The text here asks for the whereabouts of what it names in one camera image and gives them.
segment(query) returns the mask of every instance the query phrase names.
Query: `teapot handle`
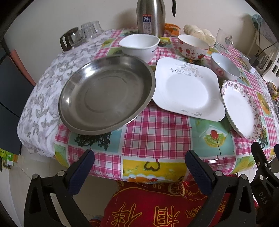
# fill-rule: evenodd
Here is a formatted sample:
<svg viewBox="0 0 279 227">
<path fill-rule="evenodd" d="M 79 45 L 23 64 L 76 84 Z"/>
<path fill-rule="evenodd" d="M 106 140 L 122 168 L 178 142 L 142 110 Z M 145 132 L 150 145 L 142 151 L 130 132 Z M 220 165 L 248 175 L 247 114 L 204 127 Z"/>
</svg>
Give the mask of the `teapot handle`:
<svg viewBox="0 0 279 227">
<path fill-rule="evenodd" d="M 63 51 L 68 51 L 72 48 L 70 43 L 69 43 L 69 40 L 67 40 L 67 38 L 66 38 L 67 36 L 68 36 L 68 34 L 65 33 L 63 36 L 60 37 L 60 45 L 61 45 Z M 63 41 L 63 37 L 65 37 L 65 41 L 66 41 L 67 46 L 65 45 L 65 43 Z"/>
<path fill-rule="evenodd" d="M 176 13 L 176 1 L 172 0 L 172 14 L 173 16 L 175 16 Z"/>
</svg>

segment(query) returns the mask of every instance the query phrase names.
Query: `plate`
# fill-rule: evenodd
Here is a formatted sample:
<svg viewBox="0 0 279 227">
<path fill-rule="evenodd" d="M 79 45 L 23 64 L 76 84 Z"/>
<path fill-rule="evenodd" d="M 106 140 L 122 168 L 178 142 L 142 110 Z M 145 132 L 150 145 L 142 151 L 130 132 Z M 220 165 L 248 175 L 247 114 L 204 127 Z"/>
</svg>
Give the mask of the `plate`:
<svg viewBox="0 0 279 227">
<path fill-rule="evenodd" d="M 59 115 L 78 134 L 108 133 L 135 119 L 152 99 L 154 90 L 154 72 L 139 58 L 100 58 L 67 81 L 59 98 Z"/>
<path fill-rule="evenodd" d="M 211 121 L 225 116 L 216 74 L 173 58 L 157 62 L 154 102 L 162 109 Z"/>
<path fill-rule="evenodd" d="M 226 116 L 234 130 L 254 141 L 261 133 L 261 116 L 253 96 L 240 83 L 227 81 L 222 85 Z"/>
</svg>

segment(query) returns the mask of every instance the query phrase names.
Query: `metal screw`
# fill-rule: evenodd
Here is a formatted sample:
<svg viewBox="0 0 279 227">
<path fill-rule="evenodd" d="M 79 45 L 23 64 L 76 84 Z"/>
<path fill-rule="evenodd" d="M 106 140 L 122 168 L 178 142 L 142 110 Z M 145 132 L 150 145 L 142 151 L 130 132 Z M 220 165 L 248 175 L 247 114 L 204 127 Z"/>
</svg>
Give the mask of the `metal screw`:
<svg viewBox="0 0 279 227">
<path fill-rule="evenodd" d="M 64 176 L 64 174 L 65 174 L 65 171 L 63 171 L 63 170 L 61 170 L 61 171 L 59 171 L 59 172 L 57 173 L 57 175 L 58 175 L 59 177 Z"/>
<path fill-rule="evenodd" d="M 247 180 L 247 176 L 245 174 L 241 175 L 242 179 Z"/>
<path fill-rule="evenodd" d="M 34 173 L 34 174 L 32 175 L 32 179 L 36 179 L 37 177 L 38 177 L 37 173 Z"/>
<path fill-rule="evenodd" d="M 216 171 L 215 174 L 218 176 L 218 177 L 221 177 L 223 175 L 223 173 L 221 171 Z"/>
</svg>

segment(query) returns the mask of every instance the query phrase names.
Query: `white bowl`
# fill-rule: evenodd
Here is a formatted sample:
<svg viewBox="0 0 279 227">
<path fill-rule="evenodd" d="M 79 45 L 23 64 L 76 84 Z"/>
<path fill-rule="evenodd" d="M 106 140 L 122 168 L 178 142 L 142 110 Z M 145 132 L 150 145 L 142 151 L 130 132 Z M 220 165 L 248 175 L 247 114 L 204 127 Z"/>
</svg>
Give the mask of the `white bowl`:
<svg viewBox="0 0 279 227">
<path fill-rule="evenodd" d="M 230 59 L 219 53 L 211 54 L 211 69 L 224 80 L 234 81 L 240 77 L 240 72 Z"/>
<path fill-rule="evenodd" d="M 183 34 L 178 39 L 179 52 L 190 60 L 202 59 L 209 50 L 209 45 L 197 37 Z"/>
<path fill-rule="evenodd" d="M 133 34 L 123 38 L 119 46 L 124 54 L 150 62 L 154 57 L 160 39 L 148 34 Z"/>
</svg>

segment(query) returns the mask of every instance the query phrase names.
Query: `orange package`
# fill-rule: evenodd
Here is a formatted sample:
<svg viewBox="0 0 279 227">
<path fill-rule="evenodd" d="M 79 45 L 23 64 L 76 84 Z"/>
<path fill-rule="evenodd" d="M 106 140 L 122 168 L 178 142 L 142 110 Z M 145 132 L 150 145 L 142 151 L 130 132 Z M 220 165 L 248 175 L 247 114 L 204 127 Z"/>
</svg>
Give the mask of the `orange package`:
<svg viewBox="0 0 279 227">
<path fill-rule="evenodd" d="M 174 37 L 178 37 L 179 35 L 179 29 L 181 29 L 180 27 L 178 27 L 175 24 L 168 24 L 165 23 L 165 30 L 166 32 L 170 35 L 170 36 L 174 36 Z"/>
</svg>

